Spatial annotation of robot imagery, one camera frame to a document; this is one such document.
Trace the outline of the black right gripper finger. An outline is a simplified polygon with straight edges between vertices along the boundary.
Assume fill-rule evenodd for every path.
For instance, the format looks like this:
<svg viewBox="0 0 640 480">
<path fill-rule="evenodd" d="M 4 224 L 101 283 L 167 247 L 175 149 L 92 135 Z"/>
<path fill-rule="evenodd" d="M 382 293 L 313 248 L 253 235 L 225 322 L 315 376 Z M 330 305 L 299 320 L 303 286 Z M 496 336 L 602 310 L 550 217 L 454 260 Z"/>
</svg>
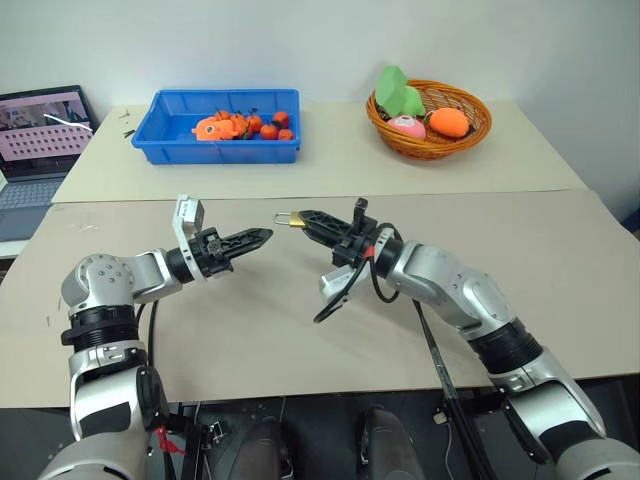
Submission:
<svg viewBox="0 0 640 480">
<path fill-rule="evenodd" d="M 316 233 L 348 233 L 351 228 L 349 223 L 319 210 L 303 210 L 300 219 L 307 230 Z"/>
<path fill-rule="evenodd" d="M 347 228 L 342 226 L 307 225 L 306 236 L 323 246 L 335 246 L 342 242 Z"/>
</svg>

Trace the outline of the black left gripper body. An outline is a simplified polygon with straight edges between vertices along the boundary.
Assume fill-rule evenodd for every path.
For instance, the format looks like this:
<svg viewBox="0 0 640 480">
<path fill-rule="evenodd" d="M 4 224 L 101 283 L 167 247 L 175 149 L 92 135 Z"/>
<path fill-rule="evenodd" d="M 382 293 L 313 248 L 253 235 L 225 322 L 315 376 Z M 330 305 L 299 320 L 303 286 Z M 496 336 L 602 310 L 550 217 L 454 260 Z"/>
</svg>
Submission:
<svg viewBox="0 0 640 480">
<path fill-rule="evenodd" d="M 231 259 L 223 248 L 222 238 L 215 227 L 197 233 L 189 241 L 189 248 L 204 278 L 225 271 L 234 271 Z"/>
</svg>

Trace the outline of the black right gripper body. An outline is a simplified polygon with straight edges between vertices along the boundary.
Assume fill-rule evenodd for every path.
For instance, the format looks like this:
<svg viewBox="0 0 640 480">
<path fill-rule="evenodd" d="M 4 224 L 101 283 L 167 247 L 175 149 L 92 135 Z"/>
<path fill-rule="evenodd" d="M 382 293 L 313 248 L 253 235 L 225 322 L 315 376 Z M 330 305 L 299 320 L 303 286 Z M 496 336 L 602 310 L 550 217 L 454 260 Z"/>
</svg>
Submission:
<svg viewBox="0 0 640 480">
<path fill-rule="evenodd" d="M 373 242 L 373 236 L 378 222 L 366 215 L 368 201 L 358 198 L 354 210 L 352 222 L 346 234 L 332 249 L 332 264 L 336 267 L 348 265 L 357 267 L 364 259 L 364 254 Z"/>
</svg>

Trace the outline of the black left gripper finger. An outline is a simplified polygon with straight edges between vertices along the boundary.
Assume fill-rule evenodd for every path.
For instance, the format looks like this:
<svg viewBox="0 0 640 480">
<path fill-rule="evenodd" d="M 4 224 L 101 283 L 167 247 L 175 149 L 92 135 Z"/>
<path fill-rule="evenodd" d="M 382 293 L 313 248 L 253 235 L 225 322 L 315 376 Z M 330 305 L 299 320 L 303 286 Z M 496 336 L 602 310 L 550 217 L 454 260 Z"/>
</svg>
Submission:
<svg viewBox="0 0 640 480">
<path fill-rule="evenodd" d="M 260 249 L 268 238 L 236 238 L 224 241 L 224 256 L 228 260 Z"/>
<path fill-rule="evenodd" d="M 253 227 L 222 238 L 220 244 L 223 247 L 261 247 L 272 235 L 271 229 Z"/>
</svg>

